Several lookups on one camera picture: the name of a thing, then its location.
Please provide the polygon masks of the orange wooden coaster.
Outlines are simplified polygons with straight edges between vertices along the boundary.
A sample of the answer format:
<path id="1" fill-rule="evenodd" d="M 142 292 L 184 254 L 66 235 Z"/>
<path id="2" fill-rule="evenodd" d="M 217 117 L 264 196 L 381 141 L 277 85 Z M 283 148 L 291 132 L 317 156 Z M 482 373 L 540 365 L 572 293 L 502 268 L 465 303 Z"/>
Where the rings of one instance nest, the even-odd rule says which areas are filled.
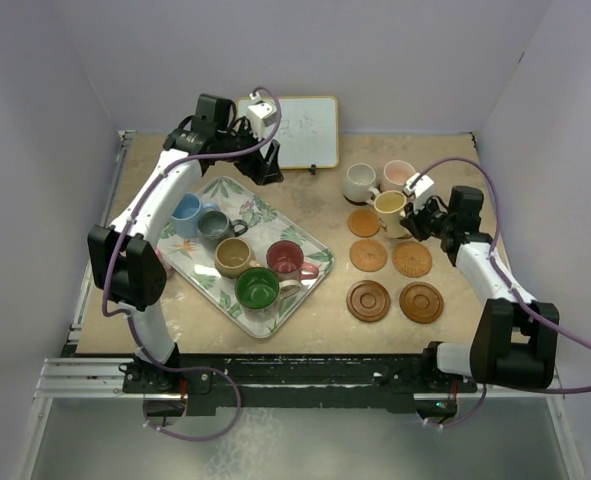
<path id="1" fill-rule="evenodd" d="M 353 211 L 347 219 L 347 226 L 354 235 L 361 238 L 370 238 L 380 230 L 376 213 L 368 209 Z"/>

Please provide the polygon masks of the woven bamboo coaster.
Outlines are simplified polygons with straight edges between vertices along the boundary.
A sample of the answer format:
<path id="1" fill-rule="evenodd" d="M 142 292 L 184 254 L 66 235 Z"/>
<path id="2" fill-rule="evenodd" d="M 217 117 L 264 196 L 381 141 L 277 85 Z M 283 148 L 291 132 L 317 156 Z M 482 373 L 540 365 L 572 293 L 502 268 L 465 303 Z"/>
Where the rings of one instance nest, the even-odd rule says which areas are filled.
<path id="1" fill-rule="evenodd" d="M 427 275 L 433 265 L 430 251 L 418 242 L 404 241 L 392 251 L 392 261 L 396 270 L 410 278 Z"/>
<path id="2" fill-rule="evenodd" d="M 355 241 L 349 249 L 351 263 L 360 271 L 375 272 L 382 269 L 388 253 L 382 243 L 372 239 Z"/>

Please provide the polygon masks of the grey blue ceramic cup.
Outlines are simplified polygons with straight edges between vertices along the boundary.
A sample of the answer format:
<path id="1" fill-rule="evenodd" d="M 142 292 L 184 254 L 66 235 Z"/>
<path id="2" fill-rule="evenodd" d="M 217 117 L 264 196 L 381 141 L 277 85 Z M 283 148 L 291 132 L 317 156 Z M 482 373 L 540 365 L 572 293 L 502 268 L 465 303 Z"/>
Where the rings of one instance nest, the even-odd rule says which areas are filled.
<path id="1" fill-rule="evenodd" d="M 208 211 L 198 221 L 198 238 L 204 248 L 214 252 L 220 243 L 245 234 L 249 225 L 243 219 L 230 220 L 220 211 Z"/>

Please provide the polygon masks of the white ceramic cup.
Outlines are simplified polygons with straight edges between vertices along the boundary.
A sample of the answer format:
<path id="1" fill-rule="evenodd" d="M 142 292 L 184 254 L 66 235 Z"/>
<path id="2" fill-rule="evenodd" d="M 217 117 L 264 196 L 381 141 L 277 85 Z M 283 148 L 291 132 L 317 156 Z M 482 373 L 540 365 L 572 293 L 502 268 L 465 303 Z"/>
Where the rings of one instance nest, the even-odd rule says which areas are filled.
<path id="1" fill-rule="evenodd" d="M 373 203 L 380 194 L 377 189 L 377 174 L 373 167 L 364 163 L 352 165 L 343 177 L 342 193 L 350 200 Z"/>

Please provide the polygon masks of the light blue ceramic cup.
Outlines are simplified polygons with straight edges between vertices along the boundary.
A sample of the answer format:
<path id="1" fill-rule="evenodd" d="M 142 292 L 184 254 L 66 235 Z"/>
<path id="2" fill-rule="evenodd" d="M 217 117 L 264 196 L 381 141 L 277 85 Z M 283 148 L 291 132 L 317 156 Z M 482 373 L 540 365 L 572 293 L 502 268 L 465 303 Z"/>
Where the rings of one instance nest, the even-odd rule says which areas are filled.
<path id="1" fill-rule="evenodd" d="M 178 236 L 184 239 L 198 237 L 198 223 L 207 211 L 219 211 L 214 202 L 203 202 L 194 193 L 186 193 L 171 215 L 171 223 Z"/>

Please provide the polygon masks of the pink ceramic cup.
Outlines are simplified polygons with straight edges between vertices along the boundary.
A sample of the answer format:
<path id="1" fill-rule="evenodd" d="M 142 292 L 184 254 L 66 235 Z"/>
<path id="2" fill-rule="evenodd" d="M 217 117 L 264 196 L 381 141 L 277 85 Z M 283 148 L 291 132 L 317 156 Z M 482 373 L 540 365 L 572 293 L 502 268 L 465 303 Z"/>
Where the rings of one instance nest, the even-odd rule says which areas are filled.
<path id="1" fill-rule="evenodd" d="M 416 174 L 416 169 L 408 162 L 392 160 L 382 170 L 380 186 L 383 191 L 402 191 L 406 182 Z"/>

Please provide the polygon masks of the green ceramic cup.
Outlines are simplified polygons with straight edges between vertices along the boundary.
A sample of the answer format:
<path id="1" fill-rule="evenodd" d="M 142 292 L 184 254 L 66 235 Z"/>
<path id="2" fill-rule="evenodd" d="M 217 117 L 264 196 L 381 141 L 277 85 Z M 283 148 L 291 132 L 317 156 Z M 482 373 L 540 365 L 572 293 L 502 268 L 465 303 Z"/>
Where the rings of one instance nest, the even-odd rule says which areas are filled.
<path id="1" fill-rule="evenodd" d="M 272 270 L 256 267 L 237 278 L 234 291 L 244 309 L 260 311 L 296 295 L 302 288 L 303 285 L 298 280 L 282 280 Z"/>

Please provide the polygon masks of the yellow ceramic cup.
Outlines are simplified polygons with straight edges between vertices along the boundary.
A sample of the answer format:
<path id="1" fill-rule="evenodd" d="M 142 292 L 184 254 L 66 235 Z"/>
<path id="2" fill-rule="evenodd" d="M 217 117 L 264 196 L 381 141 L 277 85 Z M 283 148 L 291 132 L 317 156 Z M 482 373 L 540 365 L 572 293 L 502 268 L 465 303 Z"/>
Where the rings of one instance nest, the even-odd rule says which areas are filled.
<path id="1" fill-rule="evenodd" d="M 412 235 L 401 224 L 404 218 L 404 207 L 407 198 L 399 191 L 386 191 L 374 198 L 373 207 L 376 211 L 380 227 L 384 235 L 391 239 L 408 239 Z"/>

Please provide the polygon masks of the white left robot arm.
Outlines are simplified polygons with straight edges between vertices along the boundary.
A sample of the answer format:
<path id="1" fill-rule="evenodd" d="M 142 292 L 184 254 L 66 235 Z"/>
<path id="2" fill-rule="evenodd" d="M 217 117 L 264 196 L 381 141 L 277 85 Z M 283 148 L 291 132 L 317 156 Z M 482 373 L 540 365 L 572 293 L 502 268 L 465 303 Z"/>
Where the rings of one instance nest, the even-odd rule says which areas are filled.
<path id="1" fill-rule="evenodd" d="M 156 252 L 171 214 L 218 161 L 233 164 L 257 185 L 283 179 L 274 138 L 282 119 L 279 99 L 265 87 L 249 98 L 238 115 L 233 101 L 200 95 L 195 112 L 167 135 L 153 172 L 129 206 L 87 236 L 102 313 L 125 317 L 136 342 L 132 372 L 159 392 L 176 388 L 182 375 L 160 304 L 167 274 Z"/>

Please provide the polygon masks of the red ceramic cup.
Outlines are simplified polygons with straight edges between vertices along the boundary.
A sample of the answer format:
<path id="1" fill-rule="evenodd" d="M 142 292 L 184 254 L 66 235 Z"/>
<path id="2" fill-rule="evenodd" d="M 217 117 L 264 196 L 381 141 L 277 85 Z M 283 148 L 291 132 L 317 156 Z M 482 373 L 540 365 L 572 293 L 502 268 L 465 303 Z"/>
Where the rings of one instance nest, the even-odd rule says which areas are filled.
<path id="1" fill-rule="evenodd" d="M 282 280 L 315 280 L 319 276 L 319 268 L 305 260 L 303 250 L 296 243 L 280 240 L 273 243 L 267 250 L 266 262 Z"/>

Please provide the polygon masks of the dark walnut coaster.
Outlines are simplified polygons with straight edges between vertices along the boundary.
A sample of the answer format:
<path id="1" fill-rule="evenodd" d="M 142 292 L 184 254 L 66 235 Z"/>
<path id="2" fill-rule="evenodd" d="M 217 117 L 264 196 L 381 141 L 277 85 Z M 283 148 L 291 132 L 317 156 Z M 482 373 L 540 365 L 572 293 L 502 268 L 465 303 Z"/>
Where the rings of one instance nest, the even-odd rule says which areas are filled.
<path id="1" fill-rule="evenodd" d="M 370 203 L 369 203 L 369 202 L 367 202 L 367 201 L 361 201 L 361 202 L 357 202 L 357 201 L 350 200 L 350 199 L 349 199 L 349 198 L 347 198 L 347 197 L 344 197 L 344 199 L 345 199 L 345 200 L 346 200 L 346 201 L 347 201 L 349 204 L 351 204 L 351 205 L 354 205 L 354 206 L 368 206 L 368 205 L 370 205 Z"/>

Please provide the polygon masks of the tan ceramic cup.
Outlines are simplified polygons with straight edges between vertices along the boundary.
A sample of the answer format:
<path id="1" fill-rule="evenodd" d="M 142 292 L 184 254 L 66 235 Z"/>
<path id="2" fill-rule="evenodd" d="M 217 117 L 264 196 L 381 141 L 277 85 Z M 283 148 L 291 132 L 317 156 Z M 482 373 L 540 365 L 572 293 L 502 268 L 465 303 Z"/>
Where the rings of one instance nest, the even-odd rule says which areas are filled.
<path id="1" fill-rule="evenodd" d="M 251 246 L 240 238 L 227 238 L 216 248 L 215 268 L 222 277 L 236 279 L 245 271 L 261 267 Z"/>

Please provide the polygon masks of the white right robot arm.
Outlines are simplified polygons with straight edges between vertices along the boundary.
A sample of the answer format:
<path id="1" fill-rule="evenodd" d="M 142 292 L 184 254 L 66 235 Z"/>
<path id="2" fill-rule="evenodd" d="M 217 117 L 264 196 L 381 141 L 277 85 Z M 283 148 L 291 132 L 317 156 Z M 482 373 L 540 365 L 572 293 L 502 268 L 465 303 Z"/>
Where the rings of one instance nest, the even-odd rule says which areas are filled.
<path id="1" fill-rule="evenodd" d="M 416 195 L 409 186 L 404 194 L 407 204 L 400 225 L 419 241 L 438 239 L 483 307 L 471 344 L 429 345 L 435 357 L 420 366 L 421 383 L 442 391 L 459 375 L 514 389 L 547 388 L 554 376 L 557 333 L 532 320 L 518 299 L 554 325 L 559 324 L 559 311 L 519 285 L 495 251 L 491 235 L 480 230 L 482 191 L 455 186 L 448 203 L 430 191 Z"/>

